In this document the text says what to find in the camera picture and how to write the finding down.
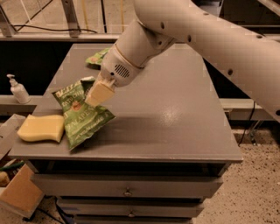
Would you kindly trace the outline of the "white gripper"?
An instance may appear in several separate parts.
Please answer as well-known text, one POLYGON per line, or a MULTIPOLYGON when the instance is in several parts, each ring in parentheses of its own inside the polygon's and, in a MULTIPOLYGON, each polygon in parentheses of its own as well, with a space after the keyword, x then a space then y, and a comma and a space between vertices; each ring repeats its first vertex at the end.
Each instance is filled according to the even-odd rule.
POLYGON ((129 85, 141 72, 141 68, 129 63, 113 45, 103 57, 100 79, 89 89, 85 103, 96 107, 115 94, 118 88, 129 85))

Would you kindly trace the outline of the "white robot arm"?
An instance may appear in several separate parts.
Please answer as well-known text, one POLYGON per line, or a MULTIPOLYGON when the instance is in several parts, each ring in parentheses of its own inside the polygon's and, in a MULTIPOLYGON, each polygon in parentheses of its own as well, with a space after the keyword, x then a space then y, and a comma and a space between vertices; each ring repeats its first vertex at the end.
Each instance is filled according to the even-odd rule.
POLYGON ((102 60, 86 103, 129 85, 176 41, 196 53, 280 122, 280 43, 199 8, 192 0, 134 0, 132 21, 102 60))

